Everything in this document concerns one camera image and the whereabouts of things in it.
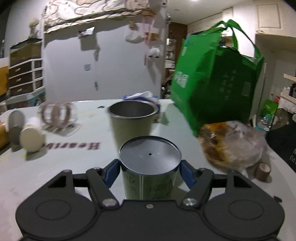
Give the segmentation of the beige paper cup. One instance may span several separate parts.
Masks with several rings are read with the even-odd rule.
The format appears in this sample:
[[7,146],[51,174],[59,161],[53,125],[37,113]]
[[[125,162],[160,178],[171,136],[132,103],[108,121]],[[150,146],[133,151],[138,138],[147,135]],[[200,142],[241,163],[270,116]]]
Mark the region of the beige paper cup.
[[158,110],[155,104],[139,100],[125,100],[109,106],[107,112],[116,148],[119,150],[132,138],[149,135]]

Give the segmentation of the white ceramic cup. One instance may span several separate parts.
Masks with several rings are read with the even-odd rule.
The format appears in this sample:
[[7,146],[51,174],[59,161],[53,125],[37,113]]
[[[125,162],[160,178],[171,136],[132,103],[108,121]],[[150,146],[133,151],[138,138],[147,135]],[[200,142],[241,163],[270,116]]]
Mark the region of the white ceramic cup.
[[30,153],[39,151],[45,145],[45,134],[38,117],[29,118],[20,133],[21,146]]

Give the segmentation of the grey metal cup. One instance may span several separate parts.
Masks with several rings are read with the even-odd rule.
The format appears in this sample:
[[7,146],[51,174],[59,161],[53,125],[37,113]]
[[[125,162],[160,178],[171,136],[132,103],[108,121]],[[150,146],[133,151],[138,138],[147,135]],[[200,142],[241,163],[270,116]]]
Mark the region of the grey metal cup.
[[19,110],[14,110],[8,117],[8,134],[13,148],[20,146],[20,134],[25,125],[25,116]]

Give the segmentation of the plastic bag of bread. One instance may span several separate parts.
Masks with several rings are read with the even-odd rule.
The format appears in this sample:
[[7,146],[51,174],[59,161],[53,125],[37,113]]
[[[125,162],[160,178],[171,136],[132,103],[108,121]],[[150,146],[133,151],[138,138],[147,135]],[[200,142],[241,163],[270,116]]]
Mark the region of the plastic bag of bread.
[[236,171],[255,165],[267,151],[263,133],[239,121],[205,124],[198,140],[211,164]]

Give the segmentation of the small cork stopper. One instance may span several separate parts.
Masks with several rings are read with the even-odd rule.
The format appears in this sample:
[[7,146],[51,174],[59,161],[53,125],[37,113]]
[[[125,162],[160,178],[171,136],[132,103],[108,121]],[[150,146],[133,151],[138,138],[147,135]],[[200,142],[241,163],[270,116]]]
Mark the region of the small cork stopper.
[[271,173],[271,166],[265,162],[257,164],[254,170],[254,177],[262,182],[265,182]]

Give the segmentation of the clear glass jar rack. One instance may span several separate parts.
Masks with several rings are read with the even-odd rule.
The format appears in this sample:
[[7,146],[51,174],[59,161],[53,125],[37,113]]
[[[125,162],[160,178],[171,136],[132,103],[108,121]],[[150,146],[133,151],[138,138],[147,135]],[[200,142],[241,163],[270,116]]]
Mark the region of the clear glass jar rack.
[[62,137],[69,137],[81,128],[77,106],[72,102],[44,102],[38,115],[45,131]]

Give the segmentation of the green shopping bag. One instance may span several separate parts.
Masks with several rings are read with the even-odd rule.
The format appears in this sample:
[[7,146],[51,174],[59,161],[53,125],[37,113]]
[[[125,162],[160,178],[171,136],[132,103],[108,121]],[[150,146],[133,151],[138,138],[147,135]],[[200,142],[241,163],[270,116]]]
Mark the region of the green shopping bag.
[[255,87],[264,63],[257,46],[254,57],[240,54],[238,41],[221,46],[227,29],[244,33],[235,21],[220,21],[182,42],[171,82],[171,99],[187,120],[193,134],[205,124],[225,121],[247,123]]

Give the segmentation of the drawer cabinet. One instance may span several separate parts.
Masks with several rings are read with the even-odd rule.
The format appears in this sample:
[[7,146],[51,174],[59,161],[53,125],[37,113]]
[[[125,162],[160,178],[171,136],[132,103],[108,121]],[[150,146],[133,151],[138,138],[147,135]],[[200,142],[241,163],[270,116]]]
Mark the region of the drawer cabinet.
[[43,59],[30,59],[9,68],[10,97],[44,89]]

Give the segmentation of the white plush toy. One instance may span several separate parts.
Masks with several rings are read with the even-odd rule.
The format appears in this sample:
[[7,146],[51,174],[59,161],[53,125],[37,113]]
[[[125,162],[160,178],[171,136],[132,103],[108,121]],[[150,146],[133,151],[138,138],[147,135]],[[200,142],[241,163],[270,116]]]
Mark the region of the white plush toy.
[[160,49],[156,48],[156,47],[152,47],[149,50],[149,54],[148,54],[149,58],[159,58],[160,57]]

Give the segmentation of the fish tank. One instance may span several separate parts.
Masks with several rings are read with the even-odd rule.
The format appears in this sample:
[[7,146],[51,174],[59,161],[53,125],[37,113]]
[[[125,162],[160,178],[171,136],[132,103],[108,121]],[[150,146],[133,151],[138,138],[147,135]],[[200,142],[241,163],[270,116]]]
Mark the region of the fish tank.
[[28,38],[10,47],[10,66],[41,58],[42,39]]

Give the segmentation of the patterned hanging cloth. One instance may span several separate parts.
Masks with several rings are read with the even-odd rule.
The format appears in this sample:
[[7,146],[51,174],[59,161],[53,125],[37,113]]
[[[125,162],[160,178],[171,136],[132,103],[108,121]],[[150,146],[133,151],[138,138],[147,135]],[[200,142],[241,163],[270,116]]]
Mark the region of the patterned hanging cloth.
[[104,19],[154,16],[167,1],[48,1],[44,12],[44,33]]

